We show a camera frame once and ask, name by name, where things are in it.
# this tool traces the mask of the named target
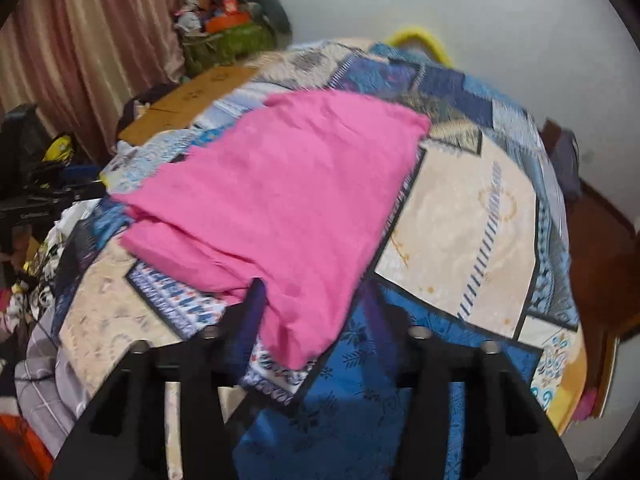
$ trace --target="gray plaid fabric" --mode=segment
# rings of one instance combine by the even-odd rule
[[[89,402],[89,395],[62,349],[47,337],[54,310],[48,309],[31,334],[26,359],[15,367],[22,416],[55,457]]]

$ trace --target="yellow hose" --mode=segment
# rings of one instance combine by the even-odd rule
[[[436,39],[436,37],[421,27],[401,28],[391,37],[387,38],[386,44],[394,47],[402,47],[408,41],[419,41],[430,52],[434,61],[448,68],[453,68],[453,63],[444,46]]]

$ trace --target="bed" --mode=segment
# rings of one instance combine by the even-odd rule
[[[526,111],[423,54],[364,40],[293,47],[248,66],[258,69],[254,78],[210,104],[191,128],[157,134],[110,164],[103,174],[108,190],[136,189],[190,146],[215,142],[276,92],[359,92],[427,114],[430,136],[366,277],[414,324],[449,342],[500,342],[564,431],[582,393],[586,356],[568,277],[564,201]],[[83,263],[61,261],[66,280],[51,335],[89,396],[133,341],[177,342],[226,308],[127,253],[119,244],[127,223],[123,206],[103,199],[65,248]],[[168,465],[176,479],[177,394],[174,386],[166,396]],[[300,369],[281,366],[258,341],[241,387],[225,390],[222,401],[240,478],[386,478],[408,394],[383,373],[354,300],[335,343]],[[453,384],[446,469],[452,480],[460,476],[463,406],[462,386]]]

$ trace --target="white wall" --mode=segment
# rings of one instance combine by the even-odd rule
[[[421,25],[457,68],[578,136],[582,177],[640,216],[640,52],[608,0],[282,0],[294,41]]]

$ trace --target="dark blue cloth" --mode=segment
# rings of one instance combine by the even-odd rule
[[[429,327],[446,341],[477,347],[489,337],[497,338],[428,308],[409,295],[385,286],[382,292],[385,301],[404,308],[413,323]],[[365,301],[372,300],[364,296],[358,301],[295,414],[287,415],[269,405],[250,425],[234,450],[240,478],[386,480],[390,477],[411,391],[399,390],[385,374],[365,316],[366,308],[379,305],[366,305]],[[529,383],[540,350],[512,340],[501,341],[502,348]],[[453,383],[450,390],[445,478],[456,480],[462,458],[464,389],[461,383]]]
[[[435,95],[460,110],[473,122],[481,126],[494,126],[493,104],[464,89],[465,75],[449,68],[426,67],[418,83],[418,91]]]
[[[417,74],[418,67],[408,63],[385,63],[353,56],[338,69],[329,86],[367,95],[395,94],[411,88]]]

